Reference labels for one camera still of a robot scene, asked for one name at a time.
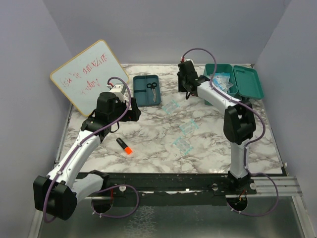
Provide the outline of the blue alcohol pad sachets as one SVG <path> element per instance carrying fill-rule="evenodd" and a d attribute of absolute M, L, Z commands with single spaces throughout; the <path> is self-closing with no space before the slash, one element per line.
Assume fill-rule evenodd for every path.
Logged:
<path fill-rule="evenodd" d="M 229 89 L 233 86 L 230 82 L 229 73 L 216 73 L 212 79 L 213 84 L 221 91 L 228 93 Z"/>

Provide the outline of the black handled scissors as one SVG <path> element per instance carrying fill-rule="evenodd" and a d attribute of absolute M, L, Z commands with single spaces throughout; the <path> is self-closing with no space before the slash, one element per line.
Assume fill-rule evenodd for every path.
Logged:
<path fill-rule="evenodd" d="M 147 88 L 151 89 L 151 91 L 153 93 L 153 102 L 156 102 L 156 98 L 157 98 L 156 87 L 157 87 L 156 82 L 147 84 Z"/>

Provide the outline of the teal divided tray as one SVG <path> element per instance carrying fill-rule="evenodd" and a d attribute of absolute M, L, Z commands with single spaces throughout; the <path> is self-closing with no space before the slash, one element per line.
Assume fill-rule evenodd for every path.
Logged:
<path fill-rule="evenodd" d="M 153 102 L 153 93 L 147 88 L 148 83 L 157 83 L 156 102 Z M 158 106 L 161 103 L 159 77 L 157 75 L 139 75 L 133 77 L 133 95 L 138 107 Z"/>

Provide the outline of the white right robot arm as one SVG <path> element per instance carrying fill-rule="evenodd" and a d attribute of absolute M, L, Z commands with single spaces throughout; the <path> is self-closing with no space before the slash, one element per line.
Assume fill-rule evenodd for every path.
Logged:
<path fill-rule="evenodd" d="M 238 194 L 245 189 L 250 179 L 247 155 L 248 142 L 256 130 L 255 117 L 250 102 L 243 104 L 216 87 L 204 75 L 198 76 L 191 61 L 178 64 L 178 84 L 186 92 L 186 99 L 194 95 L 212 104 L 224 116 L 223 132 L 230 142 L 231 165 L 228 172 L 228 190 Z"/>

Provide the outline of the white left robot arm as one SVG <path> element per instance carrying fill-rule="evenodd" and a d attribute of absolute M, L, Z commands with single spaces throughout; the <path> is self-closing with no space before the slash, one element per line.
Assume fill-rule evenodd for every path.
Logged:
<path fill-rule="evenodd" d="M 92 152 L 112 133 L 112 125 L 139 120 L 141 111 L 136 99 L 129 97 L 126 101 L 121 96 L 121 93 L 102 92 L 65 157 L 45 177 L 37 176 L 34 180 L 35 208 L 42 211 L 45 223 L 56 218 L 68 220 L 77 203 L 88 195 L 102 196 L 118 188 L 110 185 L 109 174 L 97 170 L 82 179 L 77 176 Z"/>

